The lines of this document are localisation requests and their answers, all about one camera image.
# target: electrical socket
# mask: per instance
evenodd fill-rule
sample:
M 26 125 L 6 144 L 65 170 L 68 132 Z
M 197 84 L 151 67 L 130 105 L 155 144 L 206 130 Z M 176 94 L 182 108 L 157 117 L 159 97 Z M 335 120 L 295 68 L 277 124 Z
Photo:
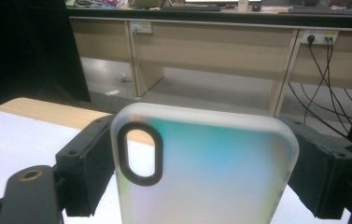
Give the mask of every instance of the electrical socket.
M 130 29 L 132 32 L 152 34 L 152 26 L 149 21 L 131 21 Z
M 302 42 L 303 44 L 309 44 L 309 41 L 307 41 L 307 37 L 309 35 L 313 35 L 315 37 L 315 41 L 313 41 L 313 44 L 316 45 L 327 45 L 326 37 L 327 38 L 332 38 L 332 44 L 335 44 L 336 37 L 338 37 L 339 32 L 338 31 L 325 31 L 325 30 L 305 30 L 303 33 L 302 37 Z

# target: black cable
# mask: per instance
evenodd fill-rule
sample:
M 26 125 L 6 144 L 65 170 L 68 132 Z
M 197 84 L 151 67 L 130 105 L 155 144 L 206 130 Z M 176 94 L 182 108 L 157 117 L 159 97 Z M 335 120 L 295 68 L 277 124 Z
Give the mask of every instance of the black cable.
M 351 96 L 349 95 L 348 91 L 347 91 L 346 89 L 344 89 L 344 91 L 345 91 L 346 95 L 349 97 L 350 101 L 352 102 L 352 98 L 351 98 Z
M 305 89 L 304 89 L 303 84 L 300 83 L 300 85 L 301 85 L 301 88 L 302 88 L 302 91 L 303 91 L 304 96 L 305 96 L 309 101 L 312 101 L 312 104 L 318 106 L 319 108 L 321 108 L 321 109 L 323 109 L 323 110 L 327 110 L 327 111 L 329 111 L 329 112 L 331 112 L 331 113 L 337 113 L 337 112 L 335 112 L 335 111 L 333 111 L 333 110 L 331 110 L 331 109 L 328 109 L 327 107 L 325 107 L 325 106 L 323 106 L 323 105 L 320 105 L 320 104 L 316 103 L 315 101 L 313 101 L 313 98 L 310 98 L 310 97 L 307 95 L 307 93 L 306 93 L 306 91 L 305 91 Z
M 329 42 L 328 42 L 328 38 L 326 39 L 327 40 L 327 61 L 328 61 L 328 52 L 329 52 Z M 333 101 L 333 96 L 334 96 L 334 93 L 331 89 L 331 76 L 330 76 L 330 68 L 328 68 L 328 73 L 327 73 L 327 76 L 328 76 L 328 88 L 330 88 L 330 97 L 331 97 L 331 102 L 332 102 L 332 107 L 333 107 L 333 110 L 336 112 L 335 115 L 336 117 L 338 118 L 339 122 L 341 123 L 342 127 L 345 129 L 345 131 L 348 133 L 348 130 L 347 128 L 345 127 L 344 123 L 342 122 L 341 120 L 341 117 L 339 117 L 338 115 L 338 111 L 336 111 L 336 106 L 335 106 L 335 102 Z
M 294 96 L 297 98 L 297 100 L 299 101 L 299 103 L 306 109 L 306 105 L 303 104 L 303 102 L 301 101 L 301 99 L 298 97 L 297 93 L 295 92 L 294 88 L 292 87 L 291 83 L 289 83 L 289 88 L 291 89 L 292 93 L 294 94 Z M 343 138 L 347 138 L 346 135 L 344 135 L 343 133 L 339 132 L 338 130 L 336 130 L 335 128 L 333 128 L 329 123 L 327 123 L 325 120 L 321 119 L 317 114 L 315 114 L 313 111 L 311 111 L 310 109 L 308 109 L 309 113 L 312 114 L 316 119 L 318 119 L 318 121 L 320 121 L 322 124 L 324 124 L 325 126 L 327 126 L 328 128 L 330 128 L 331 130 L 333 130 L 334 132 L 338 133 L 339 135 L 341 135 Z
M 332 38 L 330 38 L 330 40 L 331 40 L 331 56 L 330 56 L 330 58 L 331 58 L 331 57 L 332 57 L 332 52 L 333 52 L 333 40 L 332 40 Z M 322 80 L 326 83 L 327 87 L 330 89 L 330 94 L 331 94 L 331 96 L 333 96 L 333 98 L 336 100 L 336 102 L 338 103 L 338 106 L 341 108 L 342 112 L 344 113 L 345 118 L 346 118 L 346 119 L 348 120 L 348 122 L 351 124 L 352 121 L 348 118 L 348 116 L 347 116 L 346 113 L 345 113 L 344 108 L 342 107 L 342 105 L 341 105 L 341 103 L 339 102 L 338 98 L 336 97 L 335 93 L 332 91 L 332 88 L 331 88 L 330 83 L 325 79 L 325 76 L 324 76 L 324 74 L 322 73 L 321 68 L 320 68 L 320 66 L 318 65 L 317 59 L 316 59 L 316 57 L 315 57 L 315 55 L 314 55 L 314 53 L 313 53 L 313 51 L 312 51 L 311 44 L 309 44 L 309 50 L 310 50 L 310 54 L 312 55 L 312 58 L 313 58 L 313 60 L 314 60 L 314 62 L 315 62 L 315 64 L 316 64 L 316 66 L 317 66 L 318 72 L 320 73 L 321 77 L 323 78 Z
M 318 93 L 318 90 L 320 89 L 321 84 L 323 83 L 323 81 L 324 81 L 324 79 L 325 79 L 325 74 L 326 74 L 327 71 L 330 69 L 330 62 L 331 62 L 331 58 L 332 58 L 332 49 L 333 49 L 333 48 L 331 48 L 331 56 L 330 56 L 330 58 L 329 58 L 329 52 L 327 51 L 327 66 L 326 66 L 326 69 L 325 69 L 325 71 L 324 71 L 324 74 L 322 74 L 321 68 L 320 68 L 320 66 L 318 65 L 317 60 L 316 60 L 316 57 L 315 57 L 315 55 L 314 55 L 314 53 L 313 53 L 313 51 L 312 51 L 312 43 L 313 43 L 313 41 L 312 41 L 312 42 L 309 42 L 309 51 L 310 51 L 310 54 L 311 54 L 312 57 L 313 57 L 313 60 L 314 60 L 315 63 L 316 63 L 316 66 L 317 66 L 317 68 L 318 68 L 318 71 L 319 71 L 320 74 L 321 74 L 321 80 L 320 80 L 320 83 L 319 83 L 318 86 L 317 86 L 317 89 L 316 89 L 315 93 L 313 94 L 312 99 L 310 99 L 309 97 L 307 97 L 307 94 L 305 94 L 306 97 L 307 97 L 307 99 L 310 100 L 310 102 L 309 102 L 309 104 L 307 105 L 306 110 L 304 111 L 303 123 L 306 123 L 307 110 L 309 109 L 310 104 L 312 104 L 312 103 L 314 102 L 314 99 L 315 99 L 315 97 L 316 97 L 316 95 L 317 95 L 317 93 Z

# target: camera cutout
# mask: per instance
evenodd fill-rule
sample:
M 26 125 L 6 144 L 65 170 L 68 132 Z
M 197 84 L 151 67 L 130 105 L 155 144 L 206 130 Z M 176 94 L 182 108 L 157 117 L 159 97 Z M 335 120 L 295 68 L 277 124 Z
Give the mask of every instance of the camera cutout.
M 118 132 L 120 169 L 136 185 L 151 186 L 162 178 L 163 141 L 155 128 L 130 122 Z

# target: phone case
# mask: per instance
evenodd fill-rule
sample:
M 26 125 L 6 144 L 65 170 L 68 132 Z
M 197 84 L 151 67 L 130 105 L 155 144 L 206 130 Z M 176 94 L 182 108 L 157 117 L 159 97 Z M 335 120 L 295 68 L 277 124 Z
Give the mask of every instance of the phone case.
M 131 168 L 130 130 L 154 140 L 151 175 Z M 123 224 L 270 223 L 299 154 L 278 119 L 167 105 L 125 107 L 111 138 Z

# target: black metal bracket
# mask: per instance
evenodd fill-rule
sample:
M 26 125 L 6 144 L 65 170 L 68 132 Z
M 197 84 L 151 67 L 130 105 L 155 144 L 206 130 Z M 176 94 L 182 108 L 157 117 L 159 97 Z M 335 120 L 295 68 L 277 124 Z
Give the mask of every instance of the black metal bracket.
M 94 215 L 114 174 L 110 124 L 115 116 L 93 121 L 56 154 L 56 165 L 17 172 L 0 199 L 0 224 L 62 223 Z
M 289 186 L 301 202 L 322 219 L 340 219 L 345 208 L 352 214 L 352 150 L 300 122 L 280 120 L 291 128 L 300 146 Z

